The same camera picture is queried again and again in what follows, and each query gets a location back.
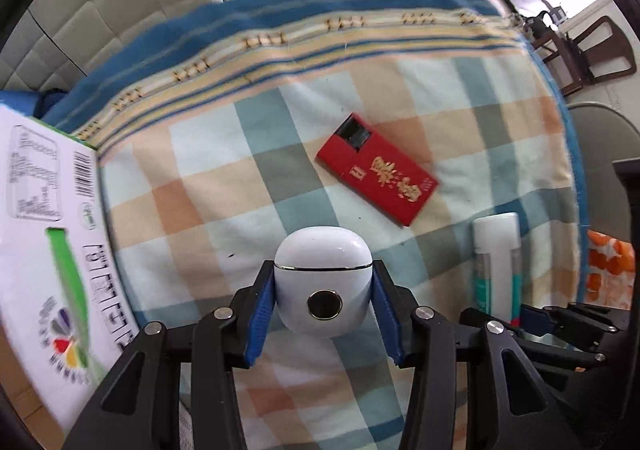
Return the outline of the white plastic bottle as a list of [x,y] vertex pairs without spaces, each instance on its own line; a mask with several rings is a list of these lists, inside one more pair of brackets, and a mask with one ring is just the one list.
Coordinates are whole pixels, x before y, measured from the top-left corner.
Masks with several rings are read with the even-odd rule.
[[517,325],[523,277],[518,215],[478,218],[473,221],[472,233],[476,306],[491,317]]

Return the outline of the white cardboard box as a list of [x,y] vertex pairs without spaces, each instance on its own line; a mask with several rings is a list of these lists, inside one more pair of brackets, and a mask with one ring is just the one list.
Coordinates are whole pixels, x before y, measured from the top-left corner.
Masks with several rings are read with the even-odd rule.
[[70,430],[139,332],[112,254],[96,152],[1,110],[1,322]]

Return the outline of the dark wooden chair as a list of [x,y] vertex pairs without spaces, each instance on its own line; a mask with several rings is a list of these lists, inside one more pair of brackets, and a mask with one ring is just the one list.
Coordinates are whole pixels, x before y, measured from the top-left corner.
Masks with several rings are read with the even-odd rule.
[[563,34],[544,22],[549,12],[526,18],[533,48],[565,98],[582,89],[634,75],[634,49],[620,26],[608,15],[598,17],[578,35]]

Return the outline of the red cigarette pack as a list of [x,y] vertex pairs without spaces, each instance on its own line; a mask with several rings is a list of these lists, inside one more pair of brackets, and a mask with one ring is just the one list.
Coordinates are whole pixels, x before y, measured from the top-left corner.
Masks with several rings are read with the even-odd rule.
[[411,225],[438,181],[358,114],[350,114],[317,153],[321,165],[400,225]]

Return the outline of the grey padded sofa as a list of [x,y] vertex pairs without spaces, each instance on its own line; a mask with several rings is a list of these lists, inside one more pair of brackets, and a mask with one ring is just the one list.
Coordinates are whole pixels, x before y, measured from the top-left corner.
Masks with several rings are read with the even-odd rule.
[[34,0],[1,50],[4,90],[70,90],[137,36],[221,0]]

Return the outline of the plaid blanket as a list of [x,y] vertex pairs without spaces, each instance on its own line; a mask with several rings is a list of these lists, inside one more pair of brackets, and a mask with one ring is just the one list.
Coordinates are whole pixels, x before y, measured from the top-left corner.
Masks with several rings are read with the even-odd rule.
[[[319,151],[352,114],[437,185],[400,225]],[[230,0],[157,24],[46,116],[99,157],[139,324],[198,322],[306,227],[360,235],[448,319],[474,301],[473,222],[518,216],[523,299],[579,292],[584,176],[533,47],[489,0]]]

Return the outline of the grey chair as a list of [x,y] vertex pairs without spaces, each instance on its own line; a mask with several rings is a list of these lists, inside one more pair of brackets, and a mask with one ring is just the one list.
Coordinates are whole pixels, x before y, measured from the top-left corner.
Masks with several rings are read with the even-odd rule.
[[613,164],[639,157],[639,130],[623,114],[597,102],[568,106],[586,178],[589,226],[631,241],[631,211]]

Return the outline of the blue mat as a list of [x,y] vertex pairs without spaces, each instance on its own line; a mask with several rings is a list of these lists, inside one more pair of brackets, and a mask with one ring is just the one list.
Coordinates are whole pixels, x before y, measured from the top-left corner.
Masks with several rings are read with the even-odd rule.
[[38,119],[43,118],[66,95],[67,91],[62,89],[49,89],[45,92],[39,92],[32,116]]

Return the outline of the orange white patterned cloth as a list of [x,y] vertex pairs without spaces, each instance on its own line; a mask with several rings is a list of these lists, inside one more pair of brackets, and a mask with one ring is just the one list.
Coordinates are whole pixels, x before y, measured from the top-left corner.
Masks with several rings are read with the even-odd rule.
[[629,310],[635,275],[631,243],[588,231],[587,303]]

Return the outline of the white earbud case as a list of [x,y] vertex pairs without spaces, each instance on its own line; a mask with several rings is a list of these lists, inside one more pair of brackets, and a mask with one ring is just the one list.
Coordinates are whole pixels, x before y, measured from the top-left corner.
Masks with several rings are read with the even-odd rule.
[[369,246],[350,230],[309,227],[291,233],[274,255],[283,324],[312,337],[355,331],[369,308],[372,265]]

